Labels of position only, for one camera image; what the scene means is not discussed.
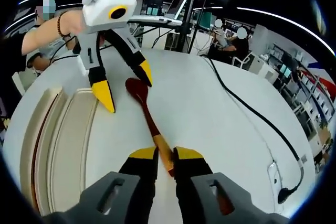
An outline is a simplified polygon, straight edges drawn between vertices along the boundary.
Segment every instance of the wooden spoon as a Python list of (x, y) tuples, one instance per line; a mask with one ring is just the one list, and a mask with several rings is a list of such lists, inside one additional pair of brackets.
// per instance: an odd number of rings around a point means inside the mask
[(160, 131), (156, 127), (151, 114), (148, 110), (147, 106), (147, 96), (148, 96), (148, 86), (135, 78), (127, 79), (126, 83), (127, 91), (132, 95), (132, 97), (140, 104), (142, 107), (143, 113), (145, 115), (148, 128), (153, 137), (153, 141), (155, 145), (159, 149), (159, 153), (161, 156), (161, 160), (163, 162), (164, 167), (168, 171), (168, 173), (174, 177), (174, 164), (173, 164), (173, 152), (167, 144), (166, 140), (161, 135)]

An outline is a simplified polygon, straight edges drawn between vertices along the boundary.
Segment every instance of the white shirt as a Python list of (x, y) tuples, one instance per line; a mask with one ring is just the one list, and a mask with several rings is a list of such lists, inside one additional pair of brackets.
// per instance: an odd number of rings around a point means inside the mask
[(216, 39), (218, 40), (218, 43), (222, 46), (222, 47), (226, 47), (228, 45), (228, 42), (226, 40), (226, 36), (224, 35), (224, 31), (223, 29), (218, 29), (216, 30), (218, 34), (216, 34)]

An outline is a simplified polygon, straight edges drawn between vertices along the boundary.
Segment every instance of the spoon handle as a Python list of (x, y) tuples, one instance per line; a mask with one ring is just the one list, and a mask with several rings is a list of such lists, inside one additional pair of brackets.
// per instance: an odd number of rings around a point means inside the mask
[(162, 163), (165, 167), (165, 169), (168, 171), (170, 176), (174, 177), (174, 163), (173, 163), (173, 152), (170, 149), (169, 145), (167, 144), (166, 140), (164, 137), (161, 135), (160, 131), (156, 127), (151, 113), (148, 110), (148, 107), (146, 104), (142, 104), (142, 110), (145, 115), (148, 128), (151, 132), (151, 135), (153, 137), (153, 142), (154, 144), (158, 147), (159, 149), (159, 154), (162, 160)]
[(158, 128), (156, 127), (153, 119), (152, 119), (152, 116), (151, 116), (151, 113), (149, 112), (148, 110), (148, 107), (146, 104), (142, 104), (142, 110), (143, 110), (143, 114), (146, 118), (146, 121), (147, 121), (147, 124), (148, 124), (148, 128), (151, 132), (151, 135), (152, 136), (156, 136), (156, 135), (160, 135), (160, 131), (158, 130)]

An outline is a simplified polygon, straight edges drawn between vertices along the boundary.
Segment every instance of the laptop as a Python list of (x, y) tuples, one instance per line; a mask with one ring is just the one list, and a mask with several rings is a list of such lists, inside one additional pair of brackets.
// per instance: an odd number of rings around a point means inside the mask
[(177, 20), (177, 18), (186, 2), (187, 0), (173, 0), (165, 16), (134, 15), (130, 18), (129, 23), (146, 22), (180, 26), (182, 25), (182, 21)]

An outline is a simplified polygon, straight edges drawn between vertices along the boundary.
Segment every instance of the white round table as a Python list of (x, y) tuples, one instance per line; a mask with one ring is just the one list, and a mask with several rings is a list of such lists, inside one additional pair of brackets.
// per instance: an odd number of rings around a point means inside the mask
[[(170, 147), (200, 152), (214, 173), (224, 173), (249, 191), (255, 206), (265, 212), (291, 216), (314, 186), (314, 162), (299, 121), (278, 91), (253, 73), (215, 62), (226, 85), (280, 129), (299, 157), (306, 155), (302, 184), (281, 206), (272, 195), (267, 172), (272, 158), (267, 146), (277, 161), (283, 186), (295, 186), (300, 171), (280, 136), (223, 90), (205, 59), (163, 50), (142, 52), (153, 76), (148, 106)], [(87, 154), (86, 186), (109, 171), (117, 172), (133, 151), (153, 146), (142, 110), (125, 89), (126, 79), (135, 77), (134, 73), (115, 49), (106, 49), (101, 55), (116, 113), (109, 113), (101, 104), (97, 107)], [(29, 119), (43, 92), (59, 86), (68, 95), (78, 88), (90, 87), (79, 57), (52, 64), (31, 85), (13, 114), (3, 154), (19, 187), (20, 153)], [(182, 223), (175, 180), (169, 178), (161, 160), (150, 215), (150, 223), (159, 222)]]

